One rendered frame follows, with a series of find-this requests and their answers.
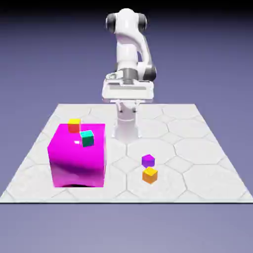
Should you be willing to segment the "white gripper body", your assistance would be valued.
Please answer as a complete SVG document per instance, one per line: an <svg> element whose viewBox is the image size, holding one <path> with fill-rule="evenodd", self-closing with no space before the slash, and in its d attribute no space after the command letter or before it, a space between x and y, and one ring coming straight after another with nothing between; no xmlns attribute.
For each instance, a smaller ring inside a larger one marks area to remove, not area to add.
<svg viewBox="0 0 253 253"><path fill-rule="evenodd" d="M102 99L107 102L115 100L140 100L150 102L154 98L154 83L133 80L133 84L123 84L122 79L104 80Z"/></svg>

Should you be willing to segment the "small teal cube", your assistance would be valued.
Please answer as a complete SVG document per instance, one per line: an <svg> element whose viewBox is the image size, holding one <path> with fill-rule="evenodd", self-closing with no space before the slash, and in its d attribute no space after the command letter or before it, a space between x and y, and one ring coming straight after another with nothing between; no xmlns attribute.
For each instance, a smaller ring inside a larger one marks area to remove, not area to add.
<svg viewBox="0 0 253 253"><path fill-rule="evenodd" d="M80 137L82 139L83 147L94 145L94 134L92 130L80 131Z"/></svg>

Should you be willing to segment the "small red cube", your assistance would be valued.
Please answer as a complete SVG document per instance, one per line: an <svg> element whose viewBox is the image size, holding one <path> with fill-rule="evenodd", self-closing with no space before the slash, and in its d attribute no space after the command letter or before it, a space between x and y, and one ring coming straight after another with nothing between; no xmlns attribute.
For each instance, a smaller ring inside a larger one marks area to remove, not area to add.
<svg viewBox="0 0 253 253"><path fill-rule="evenodd" d="M68 120L69 133L78 133L81 131L81 119L72 118Z"/></svg>

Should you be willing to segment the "small purple cube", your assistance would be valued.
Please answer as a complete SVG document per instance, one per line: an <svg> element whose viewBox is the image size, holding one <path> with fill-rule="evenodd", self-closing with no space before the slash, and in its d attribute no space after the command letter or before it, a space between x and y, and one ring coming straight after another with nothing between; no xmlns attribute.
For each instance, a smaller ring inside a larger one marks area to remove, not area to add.
<svg viewBox="0 0 253 253"><path fill-rule="evenodd" d="M145 168L153 167L155 165L155 158L151 154L144 155L141 158L141 164Z"/></svg>

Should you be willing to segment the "small orange cube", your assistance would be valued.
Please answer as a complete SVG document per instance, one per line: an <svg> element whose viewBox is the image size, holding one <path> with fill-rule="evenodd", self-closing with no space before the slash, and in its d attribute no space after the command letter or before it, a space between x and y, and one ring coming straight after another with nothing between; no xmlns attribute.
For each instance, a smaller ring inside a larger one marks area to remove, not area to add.
<svg viewBox="0 0 253 253"><path fill-rule="evenodd" d="M147 167L142 172L142 180L149 184L153 184L157 179L158 179L158 171L152 167Z"/></svg>

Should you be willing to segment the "large magenta box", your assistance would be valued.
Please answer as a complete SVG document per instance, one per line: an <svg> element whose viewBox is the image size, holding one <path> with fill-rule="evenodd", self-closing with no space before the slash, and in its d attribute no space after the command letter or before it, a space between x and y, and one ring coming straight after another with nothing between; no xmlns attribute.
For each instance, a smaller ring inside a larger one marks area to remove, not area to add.
<svg viewBox="0 0 253 253"><path fill-rule="evenodd" d="M53 185L103 187L106 169L105 124L81 124L91 130L94 144L83 147L79 133L69 133L67 124L60 124L47 151Z"/></svg>

